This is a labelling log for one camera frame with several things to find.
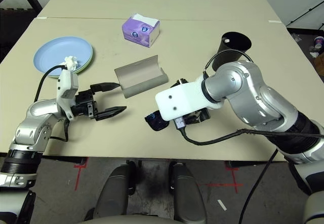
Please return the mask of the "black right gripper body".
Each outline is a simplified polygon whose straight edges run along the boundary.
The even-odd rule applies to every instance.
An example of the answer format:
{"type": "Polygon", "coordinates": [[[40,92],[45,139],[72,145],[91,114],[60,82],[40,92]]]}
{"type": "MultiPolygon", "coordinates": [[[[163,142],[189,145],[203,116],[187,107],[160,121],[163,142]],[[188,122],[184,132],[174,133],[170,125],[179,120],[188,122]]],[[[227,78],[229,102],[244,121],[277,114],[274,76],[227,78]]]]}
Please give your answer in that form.
{"type": "Polygon", "coordinates": [[[183,116],[187,125],[201,123],[210,119],[210,113],[206,108],[199,109],[183,116]]]}

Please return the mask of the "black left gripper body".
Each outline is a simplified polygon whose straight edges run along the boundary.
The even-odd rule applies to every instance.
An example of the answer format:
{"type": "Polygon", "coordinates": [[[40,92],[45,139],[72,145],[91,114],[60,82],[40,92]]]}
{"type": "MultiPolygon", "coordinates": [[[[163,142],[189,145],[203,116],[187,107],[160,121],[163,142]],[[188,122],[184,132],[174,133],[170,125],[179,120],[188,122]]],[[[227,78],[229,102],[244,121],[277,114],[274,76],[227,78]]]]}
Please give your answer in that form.
{"type": "Polygon", "coordinates": [[[73,115],[87,116],[90,119],[98,120],[97,102],[94,100],[95,92],[92,89],[79,92],[74,98],[74,105],[71,107],[73,115]]]}

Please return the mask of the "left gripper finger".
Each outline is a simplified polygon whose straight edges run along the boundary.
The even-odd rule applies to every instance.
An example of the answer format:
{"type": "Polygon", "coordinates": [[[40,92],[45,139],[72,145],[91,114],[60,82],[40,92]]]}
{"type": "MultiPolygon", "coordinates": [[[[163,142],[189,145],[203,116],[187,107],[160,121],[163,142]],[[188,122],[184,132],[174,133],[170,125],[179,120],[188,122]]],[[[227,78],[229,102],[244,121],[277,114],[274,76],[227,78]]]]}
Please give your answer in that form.
{"type": "Polygon", "coordinates": [[[126,110],[126,106],[115,106],[106,108],[104,111],[98,112],[95,115],[95,120],[100,121],[108,118],[112,118],[120,113],[122,113],[124,110],[126,110]]]}
{"type": "Polygon", "coordinates": [[[118,87],[120,87],[120,84],[118,84],[118,83],[105,82],[105,83],[98,83],[98,84],[90,85],[90,90],[92,91],[92,93],[106,92],[106,91],[114,90],[118,87]]]}

